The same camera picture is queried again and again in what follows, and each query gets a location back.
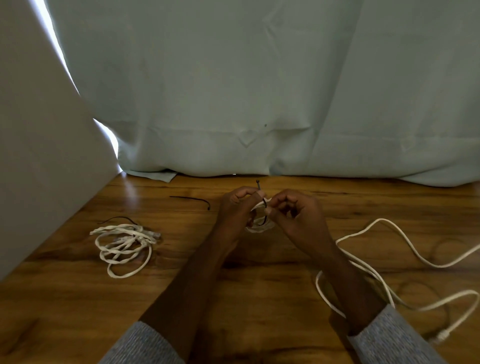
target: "left hand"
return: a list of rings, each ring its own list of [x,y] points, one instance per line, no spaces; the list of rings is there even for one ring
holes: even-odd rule
[[[239,187],[223,195],[211,237],[231,246],[233,250],[241,231],[255,216],[253,212],[251,213],[251,209],[265,196],[264,191],[248,186]]]

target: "white cord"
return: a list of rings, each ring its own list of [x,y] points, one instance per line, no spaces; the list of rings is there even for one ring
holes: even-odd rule
[[[364,232],[368,231],[373,225],[375,225],[377,222],[379,221],[385,221],[385,222],[388,222],[389,224],[392,224],[397,230],[398,232],[400,233],[400,235],[402,235],[402,237],[405,239],[405,241],[407,242],[407,244],[409,245],[410,249],[413,251],[413,254],[415,254],[423,263],[431,266],[431,267],[434,267],[434,268],[447,268],[447,267],[451,267],[453,266],[454,264],[458,263],[459,261],[465,259],[467,256],[469,256],[470,254],[474,253],[475,251],[479,250],[480,249],[480,244],[478,244],[477,246],[469,249],[468,251],[466,251],[465,253],[463,253],[462,255],[460,255],[457,259],[453,260],[452,262],[450,263],[447,263],[447,264],[443,264],[443,265],[436,265],[436,264],[433,264],[431,262],[429,262],[428,260],[426,260],[425,258],[423,258],[419,252],[417,252],[417,250],[415,249],[415,247],[413,246],[412,242],[410,241],[410,239],[405,235],[405,233],[396,225],[394,224],[393,222],[391,222],[390,220],[387,220],[385,218],[378,218],[377,220],[375,220],[374,222],[372,222],[370,225],[368,225],[366,228],[364,228],[362,231],[359,231],[359,232],[356,232],[354,234],[350,234],[350,235],[347,235],[347,236],[344,236],[343,238],[340,238],[336,241],[336,244],[338,245],[339,242],[341,242],[342,240],[345,240],[345,239],[348,239],[352,236],[357,236],[357,235],[360,235],[360,234],[363,234]],[[400,304],[404,305],[405,307],[409,308],[410,310],[413,310],[413,311],[429,311],[429,310],[433,310],[434,308],[437,308],[437,307],[440,307],[440,306],[443,306],[444,304],[447,304],[453,300],[456,300],[457,298],[460,298],[460,297],[463,297],[463,296],[469,296],[469,295],[473,295],[473,296],[476,296],[475,298],[475,301],[472,303],[472,305],[470,306],[470,308],[465,311],[465,313],[460,316],[460,318],[455,321],[453,324],[451,324],[449,327],[447,327],[446,329],[440,331],[436,337],[434,337],[432,340],[431,340],[431,343],[434,343],[434,344],[440,344],[442,341],[446,340],[448,338],[448,336],[450,335],[450,333],[455,330],[460,324],[462,324],[472,313],[473,311],[475,311],[475,309],[477,308],[479,302],[480,302],[480,294],[476,291],[473,291],[473,290],[465,290],[465,291],[460,291],[458,293],[455,293],[455,294],[452,294],[451,296],[448,296],[448,297],[445,297],[437,302],[434,302],[430,305],[427,305],[427,306],[424,306],[424,307],[414,307],[414,306],[410,306],[409,304],[407,304],[406,302],[404,302],[402,299],[400,299],[400,297],[398,297],[395,292],[385,283],[384,279],[382,278],[382,276],[375,270],[373,269],[370,265],[368,265],[367,263],[365,263],[363,260],[357,258],[356,256],[350,254],[349,252],[343,250],[342,248],[340,248],[340,250],[345,253],[345,255],[347,255],[350,259],[350,263],[353,264],[354,266],[356,266],[357,268],[369,273],[371,276],[373,276],[376,280],[378,280],[379,282],[382,283],[384,289],[385,289],[385,293],[387,294],[387,297],[388,297],[388,300],[390,302],[390,304],[395,308],[395,303],[394,303],[394,298],[395,300],[397,300]],[[338,308],[336,308],[326,297],[325,295],[323,294],[322,290],[320,289],[320,286],[318,284],[318,279],[320,278],[320,276],[322,275],[322,271],[318,272],[316,278],[315,278],[315,286],[317,288],[317,291],[318,293],[320,294],[320,296],[322,297],[322,299],[325,301],[325,303],[327,305],[330,306],[330,308],[332,310],[334,310],[335,312],[337,312],[339,315],[345,317],[345,314],[343,312],[341,312]]]
[[[155,244],[156,240],[161,236],[161,234],[158,232],[147,231],[147,230],[144,230],[143,226],[132,225],[132,224],[104,226],[90,232],[90,235],[94,235],[94,234],[100,234],[95,239],[95,245],[100,249],[100,259],[108,263],[107,273],[112,278],[127,278],[140,272],[143,269],[143,267],[146,266],[146,264],[150,260],[150,257],[152,256],[152,244]],[[107,245],[100,245],[100,238],[107,235],[119,235],[119,234],[126,234],[127,236],[122,236],[117,240],[115,240],[114,242],[109,243]],[[130,247],[135,242],[138,242],[140,246],[130,250]],[[123,276],[117,276],[115,273],[112,272],[111,267],[113,264],[125,264],[130,262],[131,260],[135,259],[137,255],[146,247],[148,247],[148,256],[144,261],[144,263],[140,267],[138,267],[136,270],[134,270],[133,272],[124,274]],[[109,254],[115,254],[115,255],[111,259],[105,258],[105,256]],[[128,258],[117,260],[118,257],[120,257],[121,255],[129,255],[129,254],[132,254],[132,255]]]
[[[265,202],[270,202],[271,198],[268,198],[268,199],[265,199]],[[265,203],[262,201],[262,202],[259,202],[255,205],[255,207],[253,209],[251,209],[250,211],[253,211],[257,208],[265,208]],[[267,219],[266,223],[262,225],[263,221],[265,220],[265,217],[263,218],[256,218],[254,221],[253,221],[253,226],[252,227],[245,227],[245,229],[247,229],[249,232],[264,232],[265,230],[269,230],[271,228],[273,228],[275,226],[275,223],[270,220],[269,218]]]

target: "wooden table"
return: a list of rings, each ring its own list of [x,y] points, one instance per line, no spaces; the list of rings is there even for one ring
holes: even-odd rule
[[[0,283],[0,362],[97,362],[202,242],[221,195],[255,185],[255,179],[177,176],[164,183],[116,177]],[[432,188],[394,180],[260,179],[269,195],[294,188],[320,198],[334,238],[383,217],[397,223],[420,254],[436,263],[450,261],[480,242],[479,185]],[[170,195],[204,198],[212,208]],[[163,234],[149,264],[127,279],[107,275],[89,236],[98,222],[118,215]],[[463,289],[480,291],[478,253],[449,269],[428,268],[382,224],[342,242],[342,247],[378,269],[411,304],[427,304]],[[116,271],[139,266],[141,258]],[[191,362],[351,363],[351,351],[331,327],[331,310],[313,286],[316,272],[278,228],[246,232],[220,273]],[[425,334],[444,327],[470,303],[465,298],[427,313],[400,311]],[[480,310],[438,351],[450,363],[476,362],[479,329]]]

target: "sweater sleeve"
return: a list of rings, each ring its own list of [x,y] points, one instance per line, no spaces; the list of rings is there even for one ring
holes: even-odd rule
[[[137,321],[100,360],[100,364],[185,364],[158,332]]]
[[[446,364],[391,305],[348,339],[363,364]]]

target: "white wall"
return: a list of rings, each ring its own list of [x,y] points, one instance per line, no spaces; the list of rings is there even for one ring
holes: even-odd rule
[[[0,279],[117,171],[28,1],[0,1]]]

